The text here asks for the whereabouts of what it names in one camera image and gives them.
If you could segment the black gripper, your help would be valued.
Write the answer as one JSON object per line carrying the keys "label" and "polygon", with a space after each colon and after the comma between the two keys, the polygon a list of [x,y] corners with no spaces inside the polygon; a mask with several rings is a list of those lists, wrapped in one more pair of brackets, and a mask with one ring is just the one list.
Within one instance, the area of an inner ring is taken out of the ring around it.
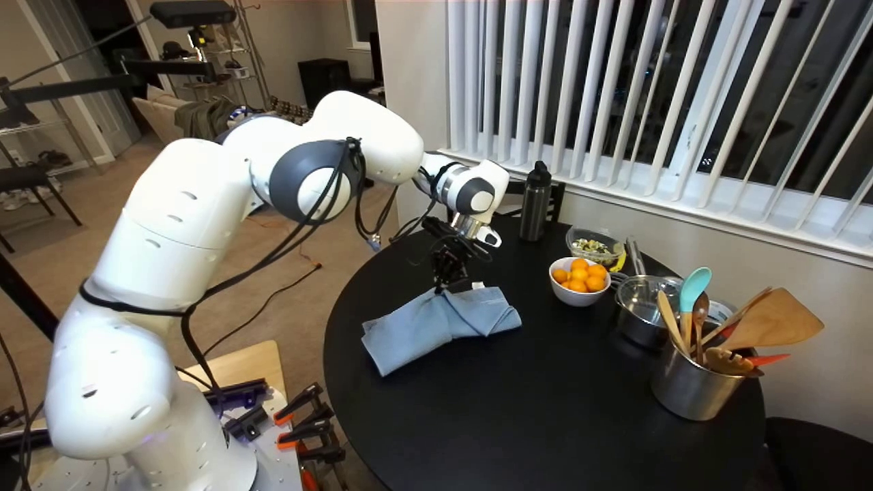
{"label": "black gripper", "polygon": [[456,286],[452,291],[473,290],[475,278],[470,275],[470,261],[488,258],[492,250],[478,239],[458,234],[452,226],[447,226],[438,219],[426,219],[423,230],[438,242],[433,254],[433,286],[438,291],[449,291],[452,286]]}

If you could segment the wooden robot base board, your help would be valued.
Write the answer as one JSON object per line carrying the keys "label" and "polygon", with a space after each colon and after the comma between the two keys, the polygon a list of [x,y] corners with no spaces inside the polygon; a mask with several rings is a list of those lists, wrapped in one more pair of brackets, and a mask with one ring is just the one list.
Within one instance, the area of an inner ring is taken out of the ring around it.
{"label": "wooden robot base board", "polygon": [[222,388],[264,381],[273,396],[286,396],[282,350],[276,340],[260,340],[243,350],[233,350],[226,355],[211,358],[208,366]]}

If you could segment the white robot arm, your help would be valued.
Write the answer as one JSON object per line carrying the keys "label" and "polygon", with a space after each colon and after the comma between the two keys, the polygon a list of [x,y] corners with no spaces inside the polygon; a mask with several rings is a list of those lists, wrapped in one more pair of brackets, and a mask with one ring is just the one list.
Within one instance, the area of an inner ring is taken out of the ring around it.
{"label": "white robot arm", "polygon": [[452,230],[493,248],[508,173],[432,153],[388,107],[327,92],[309,119],[257,114],[224,140],[168,143],[133,182],[119,219],[51,340],[44,415],[61,491],[297,491],[297,460],[261,434],[234,437],[178,377],[171,335],[222,286],[250,201],[299,226],[339,219],[363,179],[421,179]]}

